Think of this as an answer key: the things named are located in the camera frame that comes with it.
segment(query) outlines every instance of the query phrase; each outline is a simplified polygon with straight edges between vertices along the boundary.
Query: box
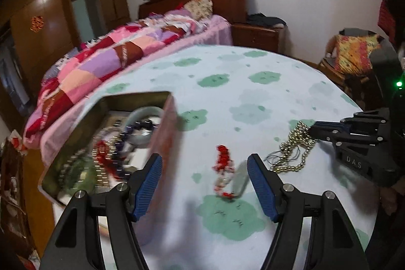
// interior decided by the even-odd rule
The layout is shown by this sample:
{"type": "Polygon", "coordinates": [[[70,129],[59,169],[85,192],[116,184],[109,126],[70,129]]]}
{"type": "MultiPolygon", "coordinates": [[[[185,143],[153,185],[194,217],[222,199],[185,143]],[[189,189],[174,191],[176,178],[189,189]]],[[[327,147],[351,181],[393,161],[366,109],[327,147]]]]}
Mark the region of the box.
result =
{"type": "MultiPolygon", "coordinates": [[[[117,119],[117,114],[126,117],[135,109],[147,106],[160,107],[164,111],[160,124],[153,132],[147,147],[147,159],[153,153],[158,153],[162,156],[163,171],[146,215],[134,224],[139,244],[145,244],[152,238],[157,207],[161,199],[161,187],[165,179],[167,166],[169,165],[169,155],[173,139],[176,136],[177,112],[175,100],[170,92],[121,94],[100,99],[75,127],[53,162],[45,169],[38,187],[42,194],[50,201],[61,207],[65,207],[65,204],[57,199],[58,194],[61,192],[58,177],[63,165],[78,150],[87,147],[97,132],[103,127],[108,126],[109,122],[114,122],[117,119]]],[[[100,226],[100,233],[108,234],[108,230],[100,226]]]]}

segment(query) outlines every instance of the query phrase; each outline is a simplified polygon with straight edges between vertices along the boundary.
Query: round table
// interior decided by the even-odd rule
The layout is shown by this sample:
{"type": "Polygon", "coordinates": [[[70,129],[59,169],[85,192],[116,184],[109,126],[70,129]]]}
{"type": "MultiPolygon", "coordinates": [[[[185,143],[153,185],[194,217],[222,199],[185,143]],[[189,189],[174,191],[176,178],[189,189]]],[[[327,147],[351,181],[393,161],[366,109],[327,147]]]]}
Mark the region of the round table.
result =
{"type": "MultiPolygon", "coordinates": [[[[360,110],[302,62],[262,50],[201,45],[101,86],[83,114],[104,95],[150,90],[171,91],[180,116],[155,233],[142,246],[150,269],[260,269],[277,225],[263,214],[250,182],[234,203],[214,195],[216,146],[226,145],[237,166],[252,153],[264,159],[279,150],[299,120],[339,121],[360,110]]],[[[367,246],[377,187],[336,162],[331,143],[317,143],[301,171],[280,178],[302,192],[334,191],[367,246]]],[[[304,219],[295,269],[304,265],[310,222],[304,219]]],[[[104,238],[102,245],[107,269],[114,268],[104,238]]]]}

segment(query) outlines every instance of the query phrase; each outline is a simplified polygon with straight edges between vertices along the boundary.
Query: floral pillow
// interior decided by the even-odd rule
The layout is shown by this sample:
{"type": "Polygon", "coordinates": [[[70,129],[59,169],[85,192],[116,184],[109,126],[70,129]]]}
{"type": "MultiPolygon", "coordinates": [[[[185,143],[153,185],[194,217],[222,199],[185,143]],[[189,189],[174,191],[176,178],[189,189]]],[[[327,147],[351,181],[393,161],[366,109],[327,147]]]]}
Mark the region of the floral pillow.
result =
{"type": "Polygon", "coordinates": [[[191,0],[183,8],[190,11],[191,17],[195,21],[212,16],[212,0],[191,0]]]}
{"type": "Polygon", "coordinates": [[[378,35],[351,37],[337,35],[335,70],[342,74],[361,76],[371,71],[369,55],[379,48],[378,35]]]}

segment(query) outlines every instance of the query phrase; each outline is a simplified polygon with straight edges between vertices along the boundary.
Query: wardrobe door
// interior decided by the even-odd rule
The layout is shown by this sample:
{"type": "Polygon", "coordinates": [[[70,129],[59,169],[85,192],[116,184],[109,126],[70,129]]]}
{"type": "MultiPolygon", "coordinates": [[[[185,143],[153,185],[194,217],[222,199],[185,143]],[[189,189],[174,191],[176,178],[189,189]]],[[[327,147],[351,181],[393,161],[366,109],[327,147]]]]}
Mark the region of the wardrobe door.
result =
{"type": "Polygon", "coordinates": [[[73,48],[62,0],[34,0],[16,12],[10,24],[22,70],[37,96],[45,72],[73,48]],[[43,26],[35,27],[33,18],[43,26]]]}

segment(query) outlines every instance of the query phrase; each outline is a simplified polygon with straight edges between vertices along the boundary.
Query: blanket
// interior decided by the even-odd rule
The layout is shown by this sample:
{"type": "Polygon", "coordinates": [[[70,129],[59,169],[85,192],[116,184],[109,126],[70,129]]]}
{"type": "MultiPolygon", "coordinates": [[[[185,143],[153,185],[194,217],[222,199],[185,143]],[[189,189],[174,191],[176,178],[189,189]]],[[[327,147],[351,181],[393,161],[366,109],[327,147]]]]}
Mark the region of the blanket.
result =
{"type": "Polygon", "coordinates": [[[169,14],[128,23],[70,58],[56,77],[42,81],[37,107],[24,136],[46,130],[62,114],[128,65],[206,28],[188,16],[169,14]]]}

